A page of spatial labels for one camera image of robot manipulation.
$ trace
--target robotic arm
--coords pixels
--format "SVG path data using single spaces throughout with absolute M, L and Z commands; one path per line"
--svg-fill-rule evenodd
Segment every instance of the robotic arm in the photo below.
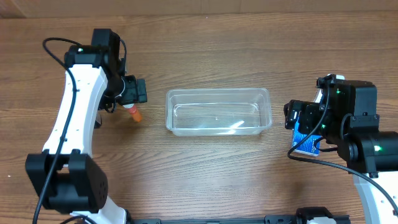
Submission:
M 65 54 L 65 65 L 73 74 L 77 91 L 60 155 L 55 159 L 73 99 L 72 80 L 67 72 L 65 92 L 52 133 L 42 153 L 29 154 L 25 162 L 37 195 L 51 175 L 42 203 L 44 208 L 84 215 L 98 224 L 125 224 L 131 220 L 128 211 L 108 196 L 106 175 L 92 159 L 93 130 L 101 125 L 98 110 L 108 110 L 116 103 L 133 108 L 134 103 L 147 101 L 145 81 L 124 75 L 126 58 L 119 59 L 120 42 L 119 36 L 110 29 L 95 29 L 91 45 L 70 47 Z M 67 168 L 68 172 L 49 174 L 54 160 L 56 170 Z
M 390 200 L 373 184 L 354 176 L 366 223 L 398 223 L 391 205 L 398 196 L 398 134 L 379 131 L 376 87 L 371 82 L 339 80 L 330 75 L 319 78 L 317 88 L 323 91 L 320 103 L 291 100 L 285 105 L 285 128 L 293 129 L 298 120 L 298 131 L 309 134 L 322 122 L 314 134 L 337 145 L 337 153 L 347 162 L 347 168 L 366 174 L 389 195 Z

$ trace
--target plastic tray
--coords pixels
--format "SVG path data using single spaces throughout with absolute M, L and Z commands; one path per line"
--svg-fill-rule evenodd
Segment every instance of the plastic tray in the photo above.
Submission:
M 166 127 L 176 136 L 259 134 L 272 124 L 264 88 L 170 90 Z

